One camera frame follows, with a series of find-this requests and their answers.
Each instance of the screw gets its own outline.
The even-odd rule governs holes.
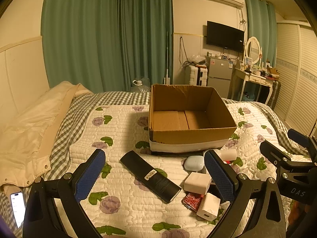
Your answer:
[[[274,179],[273,177],[269,177],[269,178],[268,178],[268,181],[269,181],[270,183],[275,183],[275,179]]]
[[[39,183],[41,181],[41,179],[42,179],[41,177],[36,177],[34,182]]]
[[[245,180],[245,179],[247,179],[247,176],[245,174],[239,174],[239,178],[241,180]]]
[[[72,174],[71,173],[64,174],[64,179],[68,180],[70,178],[72,178]]]

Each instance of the red patterned packet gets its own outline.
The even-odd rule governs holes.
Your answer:
[[[202,194],[190,192],[185,196],[185,198],[183,198],[182,203],[187,208],[193,210],[194,212],[197,212],[202,198],[203,198]]]

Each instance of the table leg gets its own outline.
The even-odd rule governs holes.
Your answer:
[[[243,80],[243,85],[242,85],[242,90],[241,90],[241,94],[240,94],[240,99],[239,99],[239,101],[242,100],[242,96],[243,96],[243,92],[244,92],[244,87],[245,87],[245,79]]]
[[[258,96],[256,97],[256,101],[258,102],[259,100],[259,96],[260,96],[260,93],[261,93],[261,89],[262,89],[262,85],[260,85],[260,88],[259,88],[259,91],[258,91]]]
[[[234,96],[234,94],[235,94],[236,79],[237,79],[237,76],[234,75],[234,76],[233,76],[233,80],[232,80],[231,99],[233,99],[233,96]]]
[[[267,96],[267,99],[266,99],[265,104],[267,104],[268,101],[270,100],[270,97],[271,97],[271,95],[272,95],[272,92],[273,92],[273,84],[270,86],[270,92],[268,93],[268,96]]]

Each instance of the large plastic bottle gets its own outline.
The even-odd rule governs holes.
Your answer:
[[[145,93],[150,92],[150,80],[148,78],[141,78],[132,81],[133,86],[130,89],[130,92],[136,93]]]

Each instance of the teal curtain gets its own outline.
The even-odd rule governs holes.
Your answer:
[[[270,61],[275,67],[277,24],[275,8],[265,0],[246,0],[248,10],[248,35],[256,37],[262,47],[262,62]]]
[[[119,0],[119,25],[125,82],[137,77],[163,83],[172,76],[172,0]]]
[[[50,87],[67,80],[94,93],[128,91],[141,76],[162,83],[166,42],[172,75],[172,0],[44,0],[41,35]]]

